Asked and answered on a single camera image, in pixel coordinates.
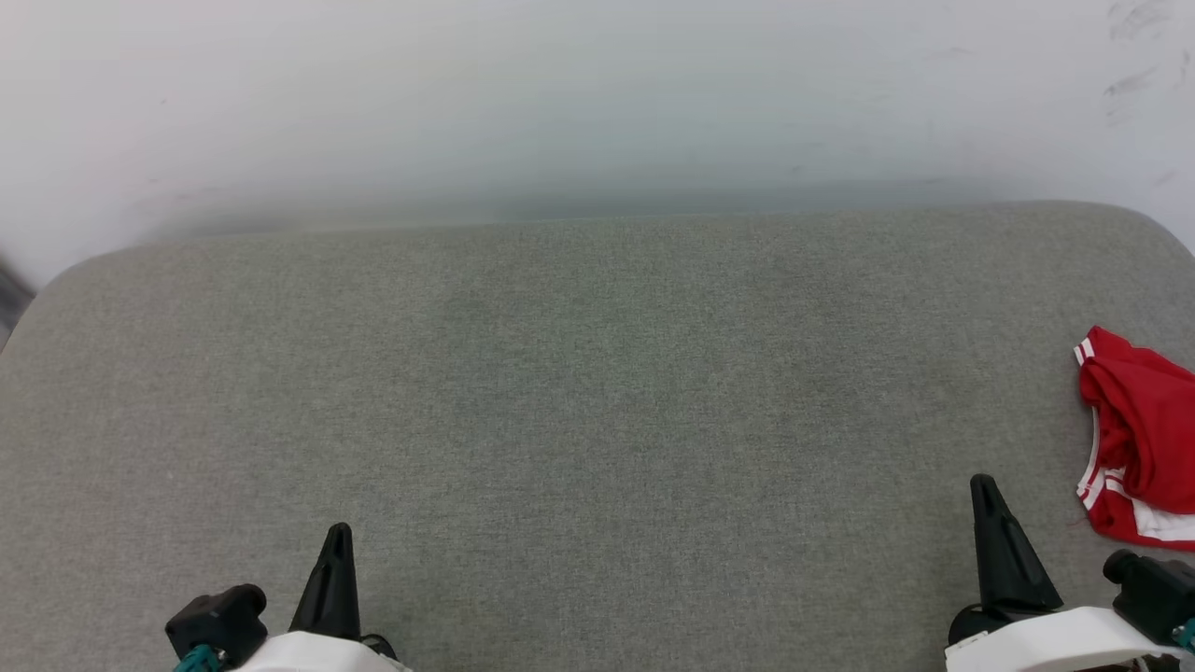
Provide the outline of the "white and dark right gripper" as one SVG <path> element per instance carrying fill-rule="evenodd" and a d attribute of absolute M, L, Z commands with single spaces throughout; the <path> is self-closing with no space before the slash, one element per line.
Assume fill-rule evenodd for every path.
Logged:
<path fill-rule="evenodd" d="M 994 477 L 970 477 L 980 606 L 989 612 L 1043 615 L 1064 607 Z M 1146 658 L 1184 660 L 1176 644 L 1159 644 L 1113 609 L 1076 607 L 1032 617 L 962 639 L 945 650 L 948 671 L 1080 671 Z"/>

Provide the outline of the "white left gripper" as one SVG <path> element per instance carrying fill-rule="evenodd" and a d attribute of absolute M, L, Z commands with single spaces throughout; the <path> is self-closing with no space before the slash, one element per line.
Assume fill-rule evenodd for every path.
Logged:
<path fill-rule="evenodd" d="M 410 671 L 362 640 L 350 524 L 326 532 L 304 585 L 290 633 L 270 637 L 234 671 Z"/>

